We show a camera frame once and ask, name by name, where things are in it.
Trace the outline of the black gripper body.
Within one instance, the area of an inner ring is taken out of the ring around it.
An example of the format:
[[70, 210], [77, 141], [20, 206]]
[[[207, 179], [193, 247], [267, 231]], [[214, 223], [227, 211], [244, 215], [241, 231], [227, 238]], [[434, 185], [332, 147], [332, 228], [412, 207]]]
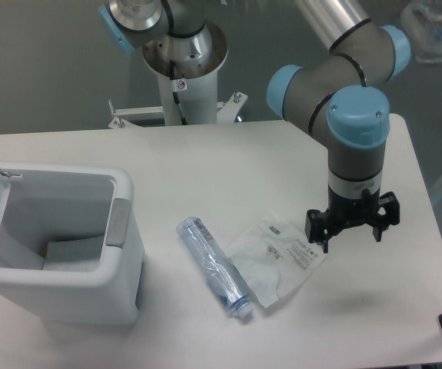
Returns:
[[380, 223], [378, 201], [381, 189], [374, 193], [367, 189], [358, 199], [346, 198], [328, 187], [327, 229], [347, 229], [364, 224], [377, 227]]

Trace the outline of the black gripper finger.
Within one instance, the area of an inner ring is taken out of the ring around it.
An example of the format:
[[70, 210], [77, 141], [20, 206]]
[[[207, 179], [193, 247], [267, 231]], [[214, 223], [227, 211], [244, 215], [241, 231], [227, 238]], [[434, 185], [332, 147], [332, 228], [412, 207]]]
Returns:
[[305, 234], [311, 244], [319, 244], [325, 254], [328, 253], [328, 242], [344, 230], [344, 221], [333, 214], [330, 209], [307, 211]]
[[400, 223], [400, 203], [392, 191], [378, 198], [377, 207], [367, 217], [365, 223], [373, 228], [372, 234], [376, 242], [380, 242], [382, 234], [391, 226]]

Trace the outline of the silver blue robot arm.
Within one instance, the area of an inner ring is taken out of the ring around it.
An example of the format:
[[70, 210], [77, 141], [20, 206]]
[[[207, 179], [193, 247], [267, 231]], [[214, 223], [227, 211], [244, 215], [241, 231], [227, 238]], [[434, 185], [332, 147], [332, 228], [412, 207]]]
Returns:
[[[329, 51], [312, 70], [286, 65], [271, 77], [271, 110], [327, 149], [328, 206], [307, 212], [305, 233], [327, 248], [347, 228], [368, 224], [376, 240], [400, 221], [396, 196], [381, 192], [390, 106], [377, 85], [410, 60], [407, 36], [376, 26], [356, 1], [303, 1], [300, 10]], [[167, 125], [218, 122], [223, 32], [197, 1], [108, 1], [99, 15], [125, 52], [141, 49], [157, 75]]]

